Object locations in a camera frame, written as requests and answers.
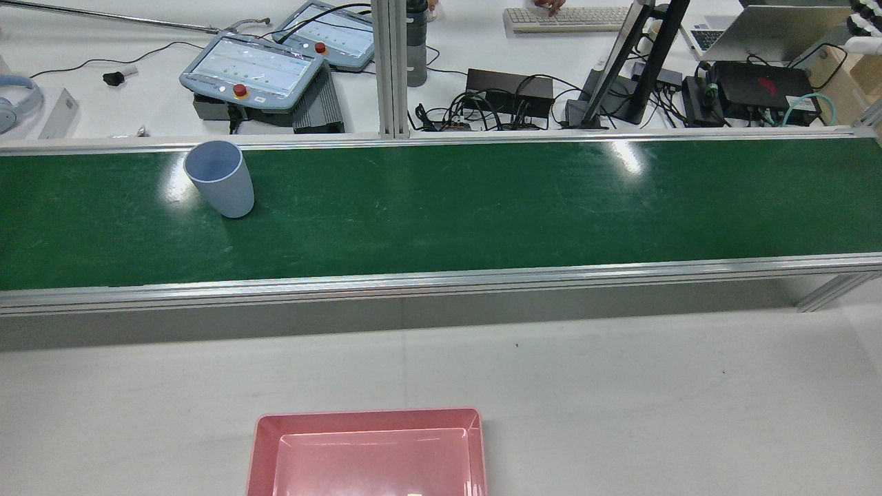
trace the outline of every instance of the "white floor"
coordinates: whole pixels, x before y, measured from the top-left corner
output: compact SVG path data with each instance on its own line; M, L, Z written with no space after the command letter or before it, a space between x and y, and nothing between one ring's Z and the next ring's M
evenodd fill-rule
M813 314L751 282L0 329L33 349L0 353L2 494L241 496L262 414L462 405L491 496L882 493L882 280Z

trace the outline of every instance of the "laptop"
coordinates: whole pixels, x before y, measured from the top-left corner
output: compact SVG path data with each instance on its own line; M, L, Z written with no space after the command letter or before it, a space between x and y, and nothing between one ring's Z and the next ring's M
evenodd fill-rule
M680 32L698 60L790 62L844 22L850 7L749 5L738 16L683 17Z

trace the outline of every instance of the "finger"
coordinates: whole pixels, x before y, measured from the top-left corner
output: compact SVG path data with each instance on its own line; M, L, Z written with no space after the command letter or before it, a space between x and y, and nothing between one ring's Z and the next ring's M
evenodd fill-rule
M565 2L566 2L566 0L549 1L549 3L551 4L551 10L549 12L549 15L553 16L553 15L557 14L557 11L560 10L560 8L564 5Z

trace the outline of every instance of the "keyboard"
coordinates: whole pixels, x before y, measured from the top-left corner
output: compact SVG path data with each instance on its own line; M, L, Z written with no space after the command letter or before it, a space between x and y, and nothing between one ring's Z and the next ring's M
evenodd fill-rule
M695 41L698 42L700 49L707 50L720 39L720 36L722 36L723 33L725 33L725 31L708 31L702 29L701 31L693 30L692 36L695 38Z
M514 33L618 31L630 7L564 7L553 17L538 9L505 9L502 19Z

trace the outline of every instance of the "hand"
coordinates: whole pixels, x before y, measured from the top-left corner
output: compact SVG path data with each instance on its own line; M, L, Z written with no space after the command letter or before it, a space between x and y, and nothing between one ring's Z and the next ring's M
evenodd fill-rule
M533 3L540 7L549 9L549 17L557 14L557 11L566 3L566 0L533 0Z

